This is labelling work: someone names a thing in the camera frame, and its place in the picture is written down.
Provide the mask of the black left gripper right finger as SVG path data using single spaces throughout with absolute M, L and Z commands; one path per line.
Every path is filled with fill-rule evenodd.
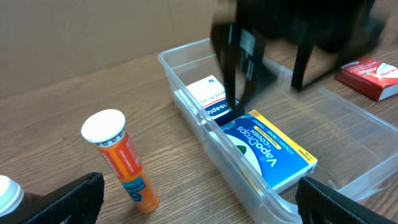
M 395 224 L 311 177 L 300 178 L 295 199 L 303 224 Z

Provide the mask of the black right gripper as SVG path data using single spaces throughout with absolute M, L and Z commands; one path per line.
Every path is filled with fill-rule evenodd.
M 266 39 L 298 45 L 291 87 L 300 91 L 314 45 L 337 53 L 377 42 L 386 20 L 371 12 L 373 5 L 368 0 L 238 0 L 237 24 L 213 24 L 210 34 L 233 116 L 243 115 L 267 88 Z

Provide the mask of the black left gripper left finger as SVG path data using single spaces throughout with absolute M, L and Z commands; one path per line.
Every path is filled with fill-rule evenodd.
M 25 213 L 24 223 L 95 224 L 104 202 L 104 179 L 90 172 L 43 196 Z

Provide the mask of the blue yellow VapoDrops box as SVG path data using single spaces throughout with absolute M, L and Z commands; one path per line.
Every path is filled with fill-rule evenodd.
M 315 156 L 256 110 L 235 119 L 232 112 L 228 112 L 217 118 L 216 123 L 278 193 L 312 173 L 317 165 Z

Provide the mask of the white blue plaster box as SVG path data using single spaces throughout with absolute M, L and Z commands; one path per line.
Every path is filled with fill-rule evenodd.
M 186 88 L 193 96 L 193 99 L 198 102 L 200 108 L 202 107 L 218 126 L 222 126 L 235 119 L 234 113 L 227 104 L 224 86 L 213 75 L 192 83 L 186 86 Z M 206 124 L 206 120 L 198 114 L 195 105 L 182 90 L 174 91 L 174 95 L 193 115 L 198 117 L 198 126 Z

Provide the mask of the red white medicine box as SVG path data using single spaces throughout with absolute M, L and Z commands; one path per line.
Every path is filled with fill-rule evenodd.
M 342 66 L 335 80 L 374 101 L 397 94 L 397 67 L 369 57 Z

